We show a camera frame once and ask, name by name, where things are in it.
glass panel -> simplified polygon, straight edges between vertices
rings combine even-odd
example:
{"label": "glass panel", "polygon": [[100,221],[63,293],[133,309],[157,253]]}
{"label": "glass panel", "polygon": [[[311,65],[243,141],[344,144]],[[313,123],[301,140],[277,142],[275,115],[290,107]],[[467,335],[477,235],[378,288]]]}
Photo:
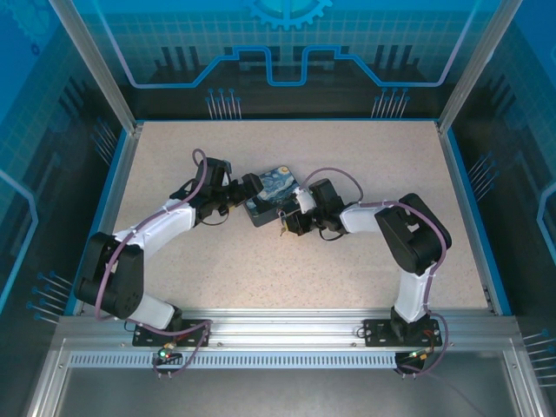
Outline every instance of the glass panel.
{"label": "glass panel", "polygon": [[0,2],[2,10],[0,374],[10,378],[0,404],[2,415],[23,415],[121,126],[48,2]]}
{"label": "glass panel", "polygon": [[523,2],[453,125],[524,335],[556,333],[555,14],[556,3]]}
{"label": "glass panel", "polygon": [[437,117],[498,3],[76,5],[136,117],[235,119]]}

robotic arm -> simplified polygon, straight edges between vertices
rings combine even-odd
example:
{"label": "robotic arm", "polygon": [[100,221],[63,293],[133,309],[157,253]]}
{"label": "robotic arm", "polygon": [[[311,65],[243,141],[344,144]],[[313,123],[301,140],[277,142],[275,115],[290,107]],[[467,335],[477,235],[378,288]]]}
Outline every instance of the robotic arm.
{"label": "robotic arm", "polygon": [[[446,248],[452,239],[427,205],[409,194],[398,203],[425,216],[440,231]],[[344,204],[328,179],[296,189],[295,199],[281,212],[282,226],[304,235],[313,229],[328,229],[338,236],[360,232],[382,232],[392,256],[402,269],[400,292],[392,308],[390,326],[400,343],[420,334],[429,320],[426,309],[430,271],[442,255],[437,232],[422,218],[403,207],[382,204]]]}
{"label": "robotic arm", "polygon": [[[144,264],[166,243],[203,222],[213,211],[229,215],[232,208],[262,191],[262,183],[257,175],[247,174],[242,182],[232,181],[229,162],[215,158],[206,160],[206,175],[203,175],[203,166],[199,165],[195,178],[183,184],[162,205],[164,214],[151,216],[154,217],[152,221],[148,219],[142,228],[139,227],[140,223],[114,235],[97,233],[89,239],[76,285],[76,297],[79,300],[95,305],[109,260],[117,247],[132,233],[109,272],[101,309],[117,318],[131,319],[153,328],[181,330],[182,311],[144,292]],[[193,198],[176,209],[170,209],[191,195],[187,191],[189,186],[195,189],[201,182]]]}

beige work surface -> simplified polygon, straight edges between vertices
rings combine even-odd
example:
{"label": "beige work surface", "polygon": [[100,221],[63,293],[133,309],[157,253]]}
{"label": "beige work surface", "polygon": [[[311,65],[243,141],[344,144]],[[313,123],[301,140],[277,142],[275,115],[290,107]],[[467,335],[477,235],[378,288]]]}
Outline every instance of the beige work surface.
{"label": "beige work surface", "polygon": [[[321,167],[345,169],[365,202],[417,193],[449,230],[453,246],[439,269],[431,305],[485,307],[485,297],[432,122],[147,122],[116,222],[129,227],[157,210],[196,168],[191,151],[231,162],[234,178],[287,165],[298,182]],[[350,202],[342,175],[332,180]],[[208,221],[217,222],[218,215]],[[400,270],[380,233],[324,242],[314,231],[280,237],[279,222],[260,228],[244,207],[219,227],[199,225],[153,256],[146,290],[183,308],[385,308]]]}

enclosure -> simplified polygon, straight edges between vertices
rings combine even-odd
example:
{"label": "enclosure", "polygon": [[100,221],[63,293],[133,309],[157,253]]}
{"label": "enclosure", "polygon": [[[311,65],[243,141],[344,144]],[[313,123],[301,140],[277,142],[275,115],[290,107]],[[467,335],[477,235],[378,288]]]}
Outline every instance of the enclosure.
{"label": "enclosure", "polygon": [[[552,415],[553,16],[540,0],[0,1],[5,415]],[[155,349],[71,289],[89,237],[152,214],[194,148],[234,178],[336,167],[365,201],[420,195],[453,238],[434,377],[404,381],[380,363],[399,349],[358,337],[399,287],[380,235],[281,236],[237,208],[146,265],[150,294],[214,322],[191,369],[158,381]]]}

metal plate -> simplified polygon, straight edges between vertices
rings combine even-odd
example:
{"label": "metal plate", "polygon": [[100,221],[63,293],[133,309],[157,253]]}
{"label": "metal plate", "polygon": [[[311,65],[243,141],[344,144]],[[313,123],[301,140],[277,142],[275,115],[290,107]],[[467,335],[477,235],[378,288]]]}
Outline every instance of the metal plate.
{"label": "metal plate", "polygon": [[[184,320],[183,321],[183,329],[192,328],[197,324],[201,324],[205,320]],[[182,348],[194,348],[199,343],[199,340],[202,338],[202,332],[204,328],[200,328],[191,334],[188,334],[187,337],[181,339],[177,342],[177,346]],[[209,344],[210,334],[207,335],[201,346],[205,348]],[[165,343],[174,340],[173,337],[169,336],[160,336],[159,334],[152,333],[145,328],[140,326],[136,326],[136,329],[133,333],[133,341],[132,345],[135,347],[142,347],[142,348],[161,348]]]}
{"label": "metal plate", "polygon": [[[191,352],[160,369],[182,367]],[[153,352],[75,352],[69,367],[152,368]],[[393,352],[199,352],[193,369],[393,369]]]}

